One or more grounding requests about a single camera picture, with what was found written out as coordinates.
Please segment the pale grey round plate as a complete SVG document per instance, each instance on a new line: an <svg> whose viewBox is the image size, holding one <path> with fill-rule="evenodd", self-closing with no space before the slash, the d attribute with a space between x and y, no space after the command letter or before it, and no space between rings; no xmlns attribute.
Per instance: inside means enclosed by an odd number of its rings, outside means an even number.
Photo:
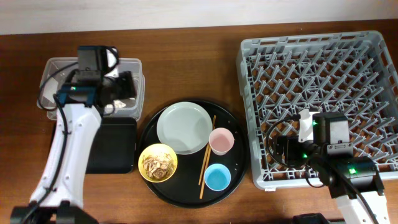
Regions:
<svg viewBox="0 0 398 224"><path fill-rule="evenodd" d="M178 102L161 112L157 122L157 137L176 154L189 155L202 150L213 130L212 119L200 105Z"/></svg>

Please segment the yellow plastic bowl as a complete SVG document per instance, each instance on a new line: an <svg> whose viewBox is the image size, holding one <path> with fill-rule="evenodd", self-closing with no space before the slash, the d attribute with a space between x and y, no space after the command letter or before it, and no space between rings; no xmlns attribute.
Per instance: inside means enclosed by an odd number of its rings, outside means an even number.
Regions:
<svg viewBox="0 0 398 224"><path fill-rule="evenodd" d="M146 147L138 160L140 175L152 183L165 182L174 175L178 166L175 151L165 144L152 144Z"/></svg>

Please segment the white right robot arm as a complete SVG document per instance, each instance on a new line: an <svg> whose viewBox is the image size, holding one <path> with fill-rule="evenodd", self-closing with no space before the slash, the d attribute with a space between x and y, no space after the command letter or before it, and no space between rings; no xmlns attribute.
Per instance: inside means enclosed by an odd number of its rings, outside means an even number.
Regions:
<svg viewBox="0 0 398 224"><path fill-rule="evenodd" d="M355 157L349 139L300 142L297 136L279 136L273 149L287 165L318 173L346 223L390 222L377 165L368 157Z"/></svg>

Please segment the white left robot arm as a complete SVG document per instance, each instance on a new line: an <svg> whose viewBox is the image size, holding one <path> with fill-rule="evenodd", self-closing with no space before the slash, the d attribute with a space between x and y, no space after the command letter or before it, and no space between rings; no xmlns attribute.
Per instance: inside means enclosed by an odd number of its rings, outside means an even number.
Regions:
<svg viewBox="0 0 398 224"><path fill-rule="evenodd" d="M130 96L129 72L94 80L67 78L53 95L57 112L44 173L30 201L58 207L63 201L83 207L86 174L126 174L132 171L137 122L104 112L106 104Z"/></svg>

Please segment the food scraps with rice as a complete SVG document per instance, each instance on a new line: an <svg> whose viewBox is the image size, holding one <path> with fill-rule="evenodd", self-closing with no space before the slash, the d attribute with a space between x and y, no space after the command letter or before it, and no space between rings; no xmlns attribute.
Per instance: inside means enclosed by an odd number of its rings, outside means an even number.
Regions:
<svg viewBox="0 0 398 224"><path fill-rule="evenodd" d="M143 158L143 168L152 180L164 180L171 176L175 164L170 154L148 155Z"/></svg>

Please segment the light blue plastic cup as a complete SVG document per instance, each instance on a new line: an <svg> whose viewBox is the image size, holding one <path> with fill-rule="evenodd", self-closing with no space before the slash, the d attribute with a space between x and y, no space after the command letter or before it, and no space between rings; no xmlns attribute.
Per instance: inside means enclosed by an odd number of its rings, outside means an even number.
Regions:
<svg viewBox="0 0 398 224"><path fill-rule="evenodd" d="M231 173L223 164L212 164L205 171L205 184L213 191L225 190L231 182Z"/></svg>

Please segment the pink plastic cup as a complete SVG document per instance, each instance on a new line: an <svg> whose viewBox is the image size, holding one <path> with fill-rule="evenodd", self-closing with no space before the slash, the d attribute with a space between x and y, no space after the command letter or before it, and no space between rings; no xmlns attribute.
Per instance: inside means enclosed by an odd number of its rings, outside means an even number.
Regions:
<svg viewBox="0 0 398 224"><path fill-rule="evenodd" d="M216 128L211 132L208 142L216 155L223 156L234 146L234 136L226 128Z"/></svg>

